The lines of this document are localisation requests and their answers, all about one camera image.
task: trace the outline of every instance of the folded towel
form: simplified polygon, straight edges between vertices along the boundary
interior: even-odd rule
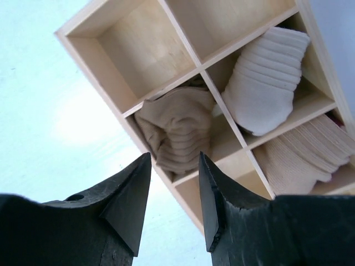
[[[274,27],[245,46],[222,93],[241,127],[262,136],[286,121],[309,42],[306,33]]]
[[[145,101],[135,119],[162,169],[177,174],[197,168],[200,151],[210,154],[214,98],[204,88],[177,88]]]
[[[321,115],[254,149],[274,193],[308,194],[355,154],[355,141]]]

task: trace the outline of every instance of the plywood panel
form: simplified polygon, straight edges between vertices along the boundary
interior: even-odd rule
[[[213,162],[220,166],[221,164],[230,161],[232,157],[235,159],[239,158],[240,153],[242,153],[240,156],[242,157],[243,162],[245,162],[246,159],[248,160],[245,152],[243,156],[242,146],[229,127],[229,124],[224,115],[221,113],[220,108],[215,108],[214,113],[216,114],[216,117],[212,121],[210,155]],[[173,185],[178,186],[179,184],[186,182],[197,175],[198,169],[195,169],[186,175],[176,175],[173,179]]]
[[[72,37],[97,37],[144,0],[93,0],[62,27]]]
[[[268,193],[265,185],[262,183],[257,172],[249,172],[236,179],[236,181],[251,192],[258,194],[261,197],[267,198],[268,200],[271,200],[271,196]]]
[[[351,165],[345,165],[333,174],[332,180],[327,183],[318,182],[312,190],[312,195],[343,194],[355,189],[355,169]]]
[[[185,212],[190,216],[193,223],[203,233],[204,222],[202,217],[202,206],[200,198],[200,187],[198,176],[188,180],[187,182],[176,187],[176,190],[181,194],[184,201],[182,207]]]
[[[201,59],[295,6],[294,0],[168,0]]]
[[[99,38],[137,98],[194,66],[156,0],[146,0]]]
[[[108,96],[120,112],[129,109],[137,101],[96,39],[71,37],[67,41],[81,56],[85,64],[84,72],[103,98]]]

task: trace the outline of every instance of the fabric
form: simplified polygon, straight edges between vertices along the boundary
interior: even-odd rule
[[[308,194],[355,154],[355,141],[326,115],[254,149],[274,193]]]
[[[135,119],[163,170],[177,174],[197,168],[200,151],[210,154],[214,98],[203,88],[177,88],[145,101]]]
[[[222,93],[236,123],[262,136],[286,121],[309,42],[306,33],[274,27],[245,46]]]
[[[180,87],[197,87],[207,89],[207,85],[201,75],[194,76],[193,78],[182,83]]]

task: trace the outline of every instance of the wooden shelf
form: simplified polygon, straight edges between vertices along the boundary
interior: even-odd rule
[[[221,93],[241,48],[269,28],[307,32],[311,44],[293,112],[261,137],[242,134]],[[201,75],[213,95],[211,159],[231,178],[267,198],[274,193],[252,149],[330,110],[355,137],[355,123],[324,47],[308,0],[92,0],[56,32],[83,73],[142,152],[150,151],[132,114]],[[152,164],[167,188],[202,231],[198,171],[176,176]],[[343,166],[313,194],[355,189],[355,170]]]
[[[204,61],[235,40],[249,42],[295,7],[294,0],[167,0],[188,40]]]
[[[318,182],[311,195],[340,195],[355,188],[355,169],[351,165],[339,168],[330,182]]]
[[[289,115],[286,122],[281,124],[278,128],[261,137],[246,134],[245,141],[248,145],[247,148],[252,150],[257,146],[282,135],[288,130],[294,129],[295,127],[325,114],[334,108],[336,108],[336,103],[333,100],[320,93],[312,92],[304,98],[297,99],[294,102],[292,113]]]

